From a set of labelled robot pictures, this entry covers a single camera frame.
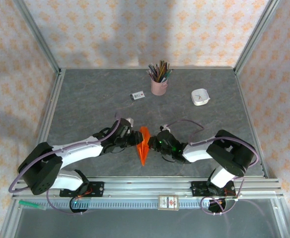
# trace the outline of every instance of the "metal bracket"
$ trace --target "metal bracket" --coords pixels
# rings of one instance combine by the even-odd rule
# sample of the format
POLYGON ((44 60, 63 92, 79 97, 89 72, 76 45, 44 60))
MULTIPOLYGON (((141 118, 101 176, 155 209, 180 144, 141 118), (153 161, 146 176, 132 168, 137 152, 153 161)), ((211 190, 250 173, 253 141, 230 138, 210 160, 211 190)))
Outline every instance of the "metal bracket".
POLYGON ((208 197, 208 196, 236 196, 233 181, 229 181, 223 188, 217 190, 218 194, 213 194, 208 190, 207 181, 192 181, 191 192, 193 197, 208 197))
MULTIPOLYGON (((91 193, 88 193, 86 195, 83 195, 83 197, 103 197, 103 191, 104 191, 104 182, 90 182, 87 191, 92 189, 91 193)), ((60 190, 60 197, 75 197, 77 196, 76 191, 71 191, 68 189, 60 190)))

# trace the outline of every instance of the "wallpaper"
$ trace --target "wallpaper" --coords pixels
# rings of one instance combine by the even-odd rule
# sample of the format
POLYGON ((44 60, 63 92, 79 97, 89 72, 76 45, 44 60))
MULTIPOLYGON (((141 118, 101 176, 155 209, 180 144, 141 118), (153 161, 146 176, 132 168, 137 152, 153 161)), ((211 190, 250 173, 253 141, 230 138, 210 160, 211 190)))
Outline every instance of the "wallpaper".
POLYGON ((268 0, 26 0, 60 67, 234 66, 268 0))
POLYGON ((54 73, 12 0, 0 0, 0 231, 8 187, 38 137, 54 73))
POLYGON ((282 182, 290 209, 290 0, 280 3, 239 78, 269 173, 282 182))

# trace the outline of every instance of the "patterned wallpaper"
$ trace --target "patterned wallpaper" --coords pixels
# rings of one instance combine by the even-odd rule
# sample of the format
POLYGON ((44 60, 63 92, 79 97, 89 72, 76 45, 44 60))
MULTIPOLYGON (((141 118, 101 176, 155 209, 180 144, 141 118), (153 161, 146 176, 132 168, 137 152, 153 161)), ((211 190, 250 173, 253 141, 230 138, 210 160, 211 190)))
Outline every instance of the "patterned wallpaper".
POLYGON ((60 67, 234 66, 268 0, 26 0, 60 67))
POLYGON ((239 78, 269 173, 282 182, 290 209, 290 0, 280 3, 239 78))
POLYGON ((19 163, 33 149, 54 78, 12 0, 0 0, 0 230, 19 163))

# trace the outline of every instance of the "orange paper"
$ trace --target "orange paper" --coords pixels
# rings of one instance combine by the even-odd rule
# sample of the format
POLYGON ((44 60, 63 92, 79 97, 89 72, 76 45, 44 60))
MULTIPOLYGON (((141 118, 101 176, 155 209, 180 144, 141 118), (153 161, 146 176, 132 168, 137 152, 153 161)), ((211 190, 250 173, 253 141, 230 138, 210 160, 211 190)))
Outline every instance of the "orange paper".
POLYGON ((140 132, 143 135, 143 141, 140 144, 138 144, 136 147, 137 147, 137 151, 139 153, 140 159, 141 159, 141 163, 144 166, 145 161, 147 159, 147 154, 149 152, 148 141, 150 138, 150 134, 149 134, 148 128, 145 126, 141 127, 140 132))

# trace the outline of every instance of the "gray marble surface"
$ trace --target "gray marble surface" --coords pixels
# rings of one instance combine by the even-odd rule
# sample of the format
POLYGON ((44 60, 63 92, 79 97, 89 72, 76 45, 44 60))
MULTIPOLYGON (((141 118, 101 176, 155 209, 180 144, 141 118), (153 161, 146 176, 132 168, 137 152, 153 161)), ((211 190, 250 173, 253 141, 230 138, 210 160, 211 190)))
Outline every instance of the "gray marble surface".
MULTIPOLYGON (((145 69, 67 69, 48 136, 48 143, 60 145, 88 138, 105 127, 111 127, 115 112, 134 119, 134 130, 147 126, 151 135, 159 126, 178 119, 200 122, 205 130, 197 141, 225 129, 254 144, 241 95, 231 69, 176 69, 168 80, 167 92, 155 96, 150 91, 150 78, 145 69), (195 106, 191 92, 208 91, 209 102, 195 106), (145 98, 133 101, 131 93, 143 91, 145 98)), ((197 129, 189 122, 171 126, 179 141, 197 129)), ((67 170, 79 169, 86 176, 196 176, 208 177, 218 166, 214 160, 188 165, 169 163, 157 152, 150 151, 145 166, 136 148, 118 154, 106 154, 71 164, 67 170)), ((260 163, 247 171, 247 176, 263 176, 260 163)))

